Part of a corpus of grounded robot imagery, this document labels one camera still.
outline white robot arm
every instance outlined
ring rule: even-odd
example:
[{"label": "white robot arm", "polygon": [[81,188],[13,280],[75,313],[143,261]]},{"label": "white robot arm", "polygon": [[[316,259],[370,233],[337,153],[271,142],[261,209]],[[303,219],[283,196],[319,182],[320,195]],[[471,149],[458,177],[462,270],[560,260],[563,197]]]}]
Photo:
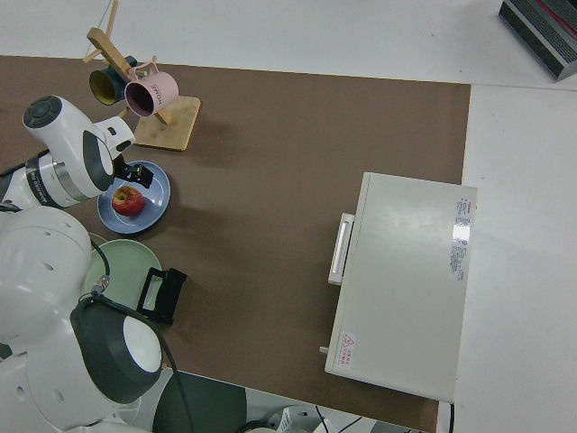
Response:
[{"label": "white robot arm", "polygon": [[149,170],[124,163],[134,135],[120,117],[93,124],[66,99],[49,96],[26,109],[23,123],[48,149],[0,174],[0,203],[64,208],[106,192],[114,177],[151,184]]},{"label": "white robot arm", "polygon": [[142,431],[105,419],[156,382],[159,339],[104,297],[78,301],[89,237],[59,209],[107,190],[133,133],[117,117],[92,124],[60,97],[23,120],[49,151],[0,177],[0,344],[12,351],[0,362],[0,429]]}]

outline white table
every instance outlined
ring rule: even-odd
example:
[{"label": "white table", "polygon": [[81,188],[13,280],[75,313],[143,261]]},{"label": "white table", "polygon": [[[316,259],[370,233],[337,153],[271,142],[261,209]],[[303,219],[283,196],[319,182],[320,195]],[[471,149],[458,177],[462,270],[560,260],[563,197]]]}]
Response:
[{"label": "white table", "polygon": [[[0,54],[84,57],[107,4],[0,0]],[[463,184],[480,205],[455,431],[573,432],[577,76],[554,83],[499,5],[122,0],[113,40],[166,63],[472,83]]]}]

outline green plate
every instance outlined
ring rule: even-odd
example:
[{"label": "green plate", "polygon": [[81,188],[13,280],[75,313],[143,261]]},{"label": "green plate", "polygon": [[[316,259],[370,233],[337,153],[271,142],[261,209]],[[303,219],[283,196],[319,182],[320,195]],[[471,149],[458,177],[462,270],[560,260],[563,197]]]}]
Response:
[{"label": "green plate", "polygon": [[[146,246],[130,239],[117,239],[100,245],[110,264],[110,284],[105,291],[107,298],[136,309],[141,297],[142,286],[150,268],[161,270],[159,259]],[[104,274],[105,266],[97,251],[92,251],[84,292],[89,293],[94,283]],[[156,294],[162,280],[152,277],[144,307],[154,309]]]}]

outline brown mat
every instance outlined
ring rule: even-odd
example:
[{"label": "brown mat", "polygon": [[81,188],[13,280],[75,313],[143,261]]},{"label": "brown mat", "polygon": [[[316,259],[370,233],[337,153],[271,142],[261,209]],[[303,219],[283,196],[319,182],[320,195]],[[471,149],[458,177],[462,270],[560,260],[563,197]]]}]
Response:
[{"label": "brown mat", "polygon": [[[88,73],[99,68],[0,58],[3,167],[43,149],[21,121],[37,97],[65,97],[93,121],[123,108],[90,94]],[[356,209],[363,172],[460,183],[470,87],[164,70],[203,102],[192,142],[185,152],[133,148],[126,160],[154,161],[170,177],[167,213],[134,239],[189,276],[166,329],[179,368],[434,431],[436,401],[325,373],[318,347],[329,343],[338,299],[326,280],[340,215]],[[71,213],[88,231],[119,237],[94,199]]]}]

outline red apple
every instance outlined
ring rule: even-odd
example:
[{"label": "red apple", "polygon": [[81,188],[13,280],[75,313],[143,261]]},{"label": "red apple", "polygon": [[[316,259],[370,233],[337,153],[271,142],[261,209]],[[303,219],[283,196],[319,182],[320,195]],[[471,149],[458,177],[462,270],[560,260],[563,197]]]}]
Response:
[{"label": "red apple", "polygon": [[136,217],[144,209],[146,200],[142,193],[133,187],[123,186],[112,196],[112,209],[125,217]]}]

